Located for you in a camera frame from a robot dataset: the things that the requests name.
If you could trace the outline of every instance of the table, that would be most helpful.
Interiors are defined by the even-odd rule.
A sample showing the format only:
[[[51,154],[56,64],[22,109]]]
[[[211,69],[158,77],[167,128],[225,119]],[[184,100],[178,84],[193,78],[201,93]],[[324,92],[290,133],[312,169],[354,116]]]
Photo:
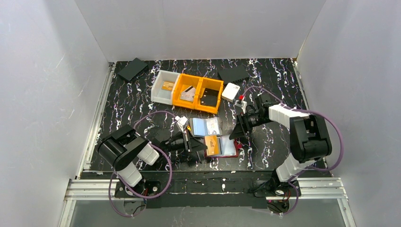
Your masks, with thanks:
[[[145,62],[149,66],[149,71],[140,74],[138,79],[131,83],[123,81],[116,74],[128,62],[119,61],[116,63],[98,138],[117,130],[125,124],[133,126],[138,119],[157,110],[170,111],[175,115],[186,116],[187,118],[220,117],[223,122],[223,133],[230,134],[235,126],[235,115],[241,109],[226,100],[222,100],[216,115],[151,102],[150,90],[159,70],[219,79],[217,75],[218,69],[243,65],[249,73],[250,79],[238,84],[241,87],[239,94],[242,94],[247,87],[262,86],[280,97],[287,105],[305,109],[305,103],[291,59],[165,60]],[[249,104],[254,104],[253,99],[259,92],[259,90],[251,89],[246,94],[246,101]],[[152,141],[156,131],[162,128],[170,129],[172,134],[177,133],[178,128],[173,126],[172,123],[171,116],[155,114],[142,122],[137,127],[137,132]],[[213,158],[211,161],[207,161],[200,152],[202,163],[187,163],[180,158],[181,154],[179,152],[169,152],[168,155],[173,162],[174,171],[207,172],[271,171],[281,165],[289,154],[288,129],[276,122],[255,127],[251,137],[241,138],[240,141],[243,148],[236,158]],[[135,159],[134,163],[142,171],[167,170],[166,161],[153,166],[146,165],[145,162],[138,159]],[[90,171],[112,171],[111,166],[98,155],[97,146],[95,146],[91,159]]]

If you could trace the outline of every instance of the scratched black surface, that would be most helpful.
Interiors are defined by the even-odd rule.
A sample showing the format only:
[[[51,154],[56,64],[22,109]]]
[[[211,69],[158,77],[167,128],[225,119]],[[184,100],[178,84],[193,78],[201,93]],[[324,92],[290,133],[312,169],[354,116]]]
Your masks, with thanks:
[[[131,83],[123,81],[114,74],[98,131],[98,139],[124,124],[133,126],[138,119],[157,110],[170,111],[188,118],[214,117],[213,114],[205,112],[151,102],[150,90],[159,70],[218,79],[217,69],[243,65],[249,73],[250,79],[238,83],[241,86],[239,94],[242,94],[247,87],[262,86],[283,99],[287,105],[305,108],[291,59],[166,60],[146,61],[146,63],[149,71],[142,73],[137,80]],[[117,62],[115,73],[127,64],[127,61]],[[247,92],[245,97],[248,104],[253,103],[253,99],[258,93],[259,91],[254,89]],[[235,114],[240,111],[239,107],[222,100],[216,116],[221,118],[225,134],[229,134],[233,129]],[[158,129],[168,128],[172,134],[178,132],[174,123],[175,120],[173,122],[171,116],[164,113],[155,114],[141,122],[137,130],[139,134],[152,141]],[[284,126],[272,122],[255,127],[251,137],[241,139],[243,149],[236,158],[214,158],[206,161],[200,152],[202,163],[188,163],[179,152],[169,152],[168,155],[173,162],[175,171],[273,170],[281,165],[288,156],[288,141],[288,130]],[[111,171],[111,166],[98,155],[96,150],[97,146],[93,152],[90,170]],[[161,160],[153,166],[146,165],[138,159],[135,159],[134,163],[138,169],[143,171],[168,169],[165,160]]]

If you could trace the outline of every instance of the yellow plastic container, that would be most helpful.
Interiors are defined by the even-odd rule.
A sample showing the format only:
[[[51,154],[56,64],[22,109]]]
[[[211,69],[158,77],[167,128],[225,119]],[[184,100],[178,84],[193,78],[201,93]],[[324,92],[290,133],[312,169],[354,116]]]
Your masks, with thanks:
[[[205,112],[209,112],[212,114],[217,114],[218,107],[220,106],[220,101],[221,101],[221,93],[223,92],[223,81],[217,80],[217,79],[210,79],[210,78],[202,78],[202,79],[203,80],[201,82],[199,96],[195,103],[195,110],[200,110],[200,111],[205,111]],[[205,92],[206,88],[219,91],[218,96],[217,96],[216,106],[202,105],[201,97],[203,97],[203,93]]]
[[[197,103],[198,101],[199,91],[201,89],[201,79],[202,77],[196,77],[181,73],[180,77],[178,78],[177,84],[175,85],[173,93],[173,105],[195,109],[195,103]],[[193,102],[180,99],[181,92],[185,91],[190,86],[196,88]]]
[[[181,92],[185,91],[190,86],[196,88],[195,96],[193,102],[181,100]],[[201,104],[201,97],[205,92],[206,88],[219,91],[217,97],[216,106],[206,106]],[[220,106],[221,93],[223,92],[223,81],[217,79],[210,79],[205,77],[197,77],[187,74],[180,74],[178,81],[175,85],[173,93],[173,105],[185,107],[189,109],[195,109],[200,111],[209,112],[212,114],[217,114],[218,107]]]

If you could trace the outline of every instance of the white box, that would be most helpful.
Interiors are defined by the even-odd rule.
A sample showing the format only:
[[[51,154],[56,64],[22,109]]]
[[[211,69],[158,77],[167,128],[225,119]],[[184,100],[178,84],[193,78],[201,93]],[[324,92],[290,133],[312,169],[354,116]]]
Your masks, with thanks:
[[[221,97],[227,101],[232,102],[235,99],[235,96],[237,95],[238,91],[239,91],[238,85],[235,85],[233,83],[228,83],[223,93],[221,94]]]
[[[155,83],[150,90],[150,100],[156,103],[173,105],[173,91],[179,77],[180,74],[178,72],[159,70]],[[165,81],[174,82],[173,90],[168,91],[162,89],[163,83]]]

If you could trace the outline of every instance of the black flat box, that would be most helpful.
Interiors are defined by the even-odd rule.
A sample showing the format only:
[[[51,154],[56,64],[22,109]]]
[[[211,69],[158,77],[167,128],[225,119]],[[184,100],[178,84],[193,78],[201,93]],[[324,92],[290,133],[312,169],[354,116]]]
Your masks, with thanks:
[[[117,75],[119,75],[123,80],[130,82],[140,72],[146,72],[148,70],[148,64],[138,58],[135,58],[133,61],[128,63],[124,69],[120,70]]]
[[[222,70],[217,70],[217,74],[223,81],[223,84],[242,82],[249,79],[249,74],[243,66],[237,66]]]

